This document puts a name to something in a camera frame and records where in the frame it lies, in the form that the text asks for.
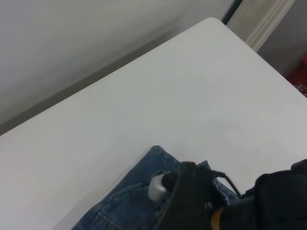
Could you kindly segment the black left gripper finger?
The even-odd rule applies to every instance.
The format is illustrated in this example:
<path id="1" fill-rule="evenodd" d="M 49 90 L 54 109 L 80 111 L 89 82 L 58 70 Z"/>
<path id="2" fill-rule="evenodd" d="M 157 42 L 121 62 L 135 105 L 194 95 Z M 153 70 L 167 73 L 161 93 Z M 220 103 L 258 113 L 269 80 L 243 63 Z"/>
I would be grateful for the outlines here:
<path id="1" fill-rule="evenodd" d="M 155 229 L 210 230 L 214 211 L 205 208 L 198 166 L 193 162 L 182 162 L 165 212 Z"/>

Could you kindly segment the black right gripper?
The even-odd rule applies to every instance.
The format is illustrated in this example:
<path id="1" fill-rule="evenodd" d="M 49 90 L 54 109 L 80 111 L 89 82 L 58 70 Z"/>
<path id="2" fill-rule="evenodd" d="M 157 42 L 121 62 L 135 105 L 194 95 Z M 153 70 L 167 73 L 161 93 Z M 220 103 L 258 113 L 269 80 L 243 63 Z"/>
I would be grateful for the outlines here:
<path id="1" fill-rule="evenodd" d="M 206 166 L 198 165 L 201 175 L 201 188 L 207 210 L 217 210 L 229 204 L 223 185 L 217 180 L 216 173 Z"/>

